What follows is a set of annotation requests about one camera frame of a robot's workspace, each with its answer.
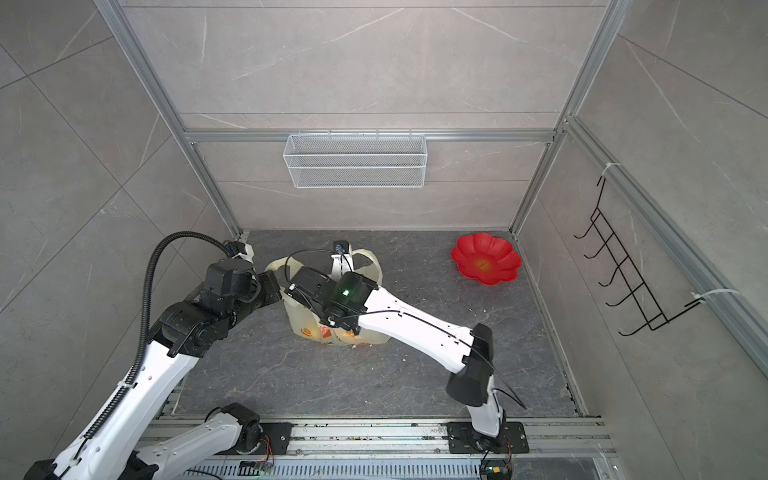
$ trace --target white plastic bag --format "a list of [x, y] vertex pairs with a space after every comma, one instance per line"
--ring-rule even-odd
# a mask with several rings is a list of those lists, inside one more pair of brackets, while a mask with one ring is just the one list
[[[383, 273], [381, 266], [379, 265], [379, 259], [376, 258], [376, 255], [374, 255], [372, 251], [364, 249], [353, 250], [352, 255], [363, 255], [371, 260], [370, 265], [361, 266], [356, 269], [355, 272], [366, 276], [381, 285]], [[273, 261], [266, 266], [265, 271], [278, 271], [280, 267], [286, 264], [286, 259], [287, 257], [284, 257]], [[295, 275], [302, 266], [303, 264], [300, 261], [291, 257], [287, 267], [288, 276], [293, 278], [293, 275]], [[319, 343], [331, 343], [334, 345], [379, 344], [386, 343], [386, 341], [389, 340], [389, 335], [374, 332], [372, 330], [361, 329], [359, 335], [354, 335], [352, 332], [347, 332], [341, 328], [333, 329], [321, 325], [320, 319], [312, 310], [287, 296], [282, 287], [280, 288], [280, 293], [283, 295], [283, 305], [285, 305], [286, 312], [288, 313], [291, 329], [296, 335], [302, 338], [315, 340]]]

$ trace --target red flower-shaped bowl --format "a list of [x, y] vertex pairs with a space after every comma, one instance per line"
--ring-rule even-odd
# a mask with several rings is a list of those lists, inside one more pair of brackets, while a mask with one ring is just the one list
[[464, 235], [456, 241], [451, 258], [461, 275], [483, 285], [498, 285], [518, 277], [522, 265], [511, 243], [488, 233]]

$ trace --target metal grille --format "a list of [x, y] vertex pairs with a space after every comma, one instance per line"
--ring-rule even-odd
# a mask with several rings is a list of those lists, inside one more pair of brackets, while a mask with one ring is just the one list
[[[209, 460], [194, 469], [219, 475], [226, 480], [269, 478], [270, 480], [344, 480], [351, 478], [467, 479], [478, 477], [480, 458], [386, 458], [378, 460], [291, 460], [280, 459], [270, 473], [238, 468], [239, 460]], [[178, 480], [209, 475], [185, 472]]]
[[297, 188], [422, 187], [424, 135], [294, 134], [283, 158]]

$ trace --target cable tie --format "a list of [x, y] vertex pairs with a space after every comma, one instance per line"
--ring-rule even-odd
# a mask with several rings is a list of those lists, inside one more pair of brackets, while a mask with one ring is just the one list
[[614, 165], [621, 165], [621, 164], [612, 164], [611, 162], [607, 162], [605, 164], [605, 168], [603, 169], [603, 173], [600, 174], [601, 177], [605, 177], [605, 172], [608, 171], [609, 168], [611, 168]]
[[741, 292], [739, 290], [734, 290], [732, 288], [716, 288], [714, 290], [710, 290], [709, 292], [704, 292], [701, 294], [695, 293], [695, 292], [691, 292], [690, 294], [694, 296], [695, 300], [701, 300], [702, 302], [706, 302], [707, 299], [703, 297], [712, 295], [713, 293], [735, 293], [736, 295], [741, 295]]

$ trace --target aluminum frame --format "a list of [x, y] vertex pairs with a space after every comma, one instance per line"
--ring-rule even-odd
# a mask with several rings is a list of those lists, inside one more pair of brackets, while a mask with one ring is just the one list
[[605, 15], [600, 22], [598, 32], [595, 34], [592, 40], [592, 45], [589, 47], [587, 57], [584, 60], [584, 64], [581, 66], [581, 70], [576, 76], [576, 81], [571, 89], [571, 93], [568, 95], [568, 99], [565, 101], [565, 106], [560, 113], [557, 127], [555, 127], [556, 135], [552, 145], [548, 145], [544, 154], [541, 156], [536, 171], [531, 178], [531, 182], [528, 184], [528, 189], [525, 191], [523, 200], [520, 203], [515, 218], [512, 219], [512, 223], [509, 226], [509, 233], [513, 237], [517, 237], [520, 234], [520, 230], [525, 223], [525, 219], [528, 218], [528, 213], [531, 211], [531, 207], [538, 195], [541, 185], [544, 184], [549, 170], [552, 168], [552, 163], [555, 157], [558, 155], [560, 146], [564, 139], [562, 134], [564, 123], [566, 119], [578, 114], [581, 110], [581, 106], [584, 103], [584, 99], [589, 93], [589, 89], [594, 83], [594, 78], [600, 71], [600, 66], [603, 65], [608, 50], [616, 38], [616, 34], [621, 27], [622, 22], [627, 17], [630, 7], [632, 6], [632, 0], [611, 0], [605, 9]]
[[[288, 453], [278, 460], [295, 458], [376, 459], [376, 458], [469, 458], [482, 454], [449, 452], [448, 422], [470, 422], [451, 418], [297, 418], [262, 415], [263, 423], [293, 424]], [[137, 448], [153, 445], [186, 432], [204, 422], [202, 415], [162, 415], [153, 421], [137, 443]], [[618, 455], [603, 419], [585, 417], [513, 418], [522, 422], [528, 437], [529, 453], [518, 458], [617, 458]], [[490, 454], [488, 458], [504, 458]], [[238, 460], [258, 459], [258, 455], [239, 455]]]
[[[566, 120], [565, 131], [600, 168], [616, 164], [614, 156], [578, 119]], [[645, 189], [621, 165], [604, 176], [638, 215], [656, 241], [699, 292], [733, 288], [728, 279], [701, 253], [676, 223], [659, 207]], [[768, 377], [768, 328], [760, 314], [740, 295], [719, 293], [707, 297], [707, 305], [720, 317], [747, 355]]]
[[224, 199], [221, 190], [219, 190], [219, 185], [214, 176], [208, 170], [203, 156], [191, 142], [186, 140], [181, 117], [171, 103], [170, 97], [157, 78], [157, 75], [154, 73], [154, 69], [150, 65], [144, 49], [141, 47], [133, 28], [131, 28], [128, 19], [123, 13], [122, 7], [116, 0], [94, 0], [94, 3], [104, 21], [112, 30], [115, 40], [118, 41], [120, 48], [122, 48], [128, 59], [128, 63], [131, 64], [141, 84], [152, 99], [152, 103], [154, 103], [163, 121], [168, 126], [168, 130], [179, 144], [181, 152], [190, 163], [197, 178], [203, 184], [203, 188], [205, 188], [216, 210], [218, 210], [219, 215], [221, 215], [222, 220], [227, 225], [230, 234], [232, 237], [237, 238], [243, 231], [237, 223], [237, 219], [235, 219], [229, 204]]
[[427, 141], [552, 141], [554, 132], [546, 128], [510, 129], [243, 129], [187, 130], [184, 137], [192, 143], [206, 142], [285, 142], [291, 134], [414, 134]]

